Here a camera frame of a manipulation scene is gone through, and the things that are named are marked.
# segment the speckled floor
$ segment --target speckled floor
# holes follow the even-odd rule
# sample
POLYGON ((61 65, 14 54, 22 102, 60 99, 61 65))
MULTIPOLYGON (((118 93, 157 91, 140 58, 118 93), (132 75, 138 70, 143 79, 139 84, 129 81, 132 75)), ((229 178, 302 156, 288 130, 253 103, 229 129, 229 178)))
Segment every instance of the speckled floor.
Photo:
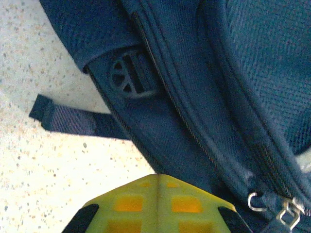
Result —
POLYGON ((49 133, 37 94, 107 112, 38 0, 0 1, 0 233, 61 232, 88 200, 153 173, 130 141, 49 133))

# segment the backpack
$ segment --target backpack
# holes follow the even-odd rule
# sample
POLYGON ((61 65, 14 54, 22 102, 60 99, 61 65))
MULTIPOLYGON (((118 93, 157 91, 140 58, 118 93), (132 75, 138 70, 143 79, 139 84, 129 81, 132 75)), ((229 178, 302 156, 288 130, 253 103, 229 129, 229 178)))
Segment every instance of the backpack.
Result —
POLYGON ((310 1, 40 2, 111 111, 38 95, 44 129, 132 140, 253 232, 311 232, 310 1))

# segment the metal zipper pull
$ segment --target metal zipper pull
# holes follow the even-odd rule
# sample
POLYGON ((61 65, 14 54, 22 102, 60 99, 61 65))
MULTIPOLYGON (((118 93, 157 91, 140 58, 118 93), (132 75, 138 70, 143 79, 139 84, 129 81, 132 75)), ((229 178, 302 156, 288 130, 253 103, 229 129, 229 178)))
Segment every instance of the metal zipper pull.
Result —
POLYGON ((300 213, 303 212, 304 206, 298 202, 296 198, 287 199, 284 198, 283 209, 278 213, 276 219, 280 221, 284 226, 288 227, 291 231, 300 221, 300 213), (284 220, 284 215, 288 213, 293 217, 291 222, 284 220))

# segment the zipper track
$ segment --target zipper track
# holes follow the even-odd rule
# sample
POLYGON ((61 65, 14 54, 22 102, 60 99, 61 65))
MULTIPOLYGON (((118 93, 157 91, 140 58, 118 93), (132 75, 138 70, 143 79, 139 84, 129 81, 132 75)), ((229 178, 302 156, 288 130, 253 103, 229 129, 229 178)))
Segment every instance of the zipper track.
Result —
POLYGON ((215 168, 217 168, 217 164, 215 163, 215 161, 213 160, 213 158, 208 154, 207 150, 205 149, 205 147, 202 145, 202 143, 200 142, 200 140, 196 137, 195 133, 193 132, 193 130, 191 129, 191 127, 189 126, 189 124, 187 123, 187 121, 185 120, 185 118, 183 117, 183 115, 181 114, 181 111, 178 107, 178 105, 176 104, 176 101, 174 100, 174 98, 172 97, 171 95, 171 92, 169 91, 168 89, 168 85, 166 84, 163 76, 162 76, 162 73, 160 72, 160 69, 159 69, 159 66, 156 62, 156 59, 155 59, 155 56, 150 48, 150 45, 149 45, 149 42, 148 42, 148 39, 147 39, 147 36, 146 36, 146 33, 144 32, 144 29, 143 29, 143 25, 139 19, 139 16, 138 16, 138 13, 137 12, 133 12, 131 14, 131 19, 134 21, 135 23, 135 26, 138 27, 138 32, 140 33, 141 35, 141 38, 143 39, 143 43, 146 47, 146 50, 155 66, 155 69, 163 83, 163 86, 166 90, 166 93, 168 94, 169 98, 171 99, 171 102, 173 103, 174 107, 175 107, 175 110, 177 111, 177 113, 179 114, 180 118, 182 119, 182 121, 184 122, 187 130, 189 131, 189 133, 191 134, 191 136, 194 138, 194 140, 196 141, 196 143, 199 145, 199 147, 202 149, 202 151, 204 152, 204 154, 208 157, 208 159, 212 162, 212 164, 215 166, 215 168))
MULTIPOLYGON (((187 123, 187 121, 185 120, 185 118, 183 117, 176 101, 174 100, 174 98, 172 97, 171 95, 171 92, 169 91, 169 88, 168 88, 168 85, 166 84, 163 76, 162 76, 162 73, 160 72, 160 69, 159 69, 159 66, 156 62, 156 59, 155 59, 155 56, 151 50, 151 47, 149 45, 149 41, 147 39, 147 36, 146 36, 146 33, 144 32, 144 28, 143 28, 143 25, 139 19, 139 15, 137 12, 133 12, 131 14, 131 19, 134 21, 134 24, 135 26, 138 28, 138 32, 141 36, 141 38, 143 39, 143 43, 147 49, 147 52, 148 54, 150 55, 150 58, 155 66, 155 69, 157 70, 157 73, 159 74, 159 77, 163 83, 163 86, 169 96, 169 98, 171 99, 176 111, 178 112, 180 118, 182 119, 182 121, 184 122, 187 130, 190 132, 191 136, 194 138, 194 140, 196 141, 196 143, 199 145, 199 147, 202 149, 202 151, 204 152, 204 154, 208 157, 208 159, 213 163, 213 165, 215 166, 215 168, 217 168, 217 164, 215 163, 214 159, 208 154, 206 148, 202 145, 201 141, 197 138, 197 136, 195 135, 195 133, 193 132, 193 130, 191 129, 190 125, 187 123)), ((290 198, 294 198, 292 193, 290 192, 289 188, 287 187, 286 183, 280 178, 281 176, 279 175, 279 172, 277 170, 277 168, 274 166, 273 164, 273 160, 270 156, 270 153, 267 151, 266 148, 264 148, 265 150, 265 155, 266 155, 266 158, 267 159, 264 159, 265 161, 265 164, 271 169, 274 171, 274 174, 276 174, 276 176, 279 178, 278 180, 276 179, 276 177, 272 174, 272 177, 274 177, 274 180, 275 180, 275 183, 277 184, 277 189, 278 190, 281 190, 281 194, 286 194, 285 196, 288 196, 290 198)), ((307 209, 307 208, 304 208, 304 211, 302 212, 304 215, 306 216, 311 216, 311 210, 310 209, 307 209)))
POLYGON ((90 70, 90 68, 88 66, 85 67, 85 71, 90 75, 93 83, 95 84, 98 92, 101 94, 101 96, 102 96, 105 104, 107 105, 109 111, 115 117, 116 121, 119 124, 121 124, 121 128, 125 132, 127 132, 129 134, 129 136, 130 136, 132 142, 134 143, 134 145, 146 157, 147 161, 152 161, 153 164, 156 165, 159 173, 167 174, 167 172, 164 170, 163 166, 158 162, 158 160, 154 159, 154 156, 152 156, 151 153, 149 153, 149 151, 144 147, 142 142, 136 137, 136 135, 134 135, 134 133, 132 132, 131 128, 125 123, 125 121, 122 119, 122 117, 119 115, 119 113, 114 109, 114 107, 112 106, 109 98, 107 97, 107 95, 101 89, 99 83, 97 82, 96 78, 94 77, 92 71, 90 70))

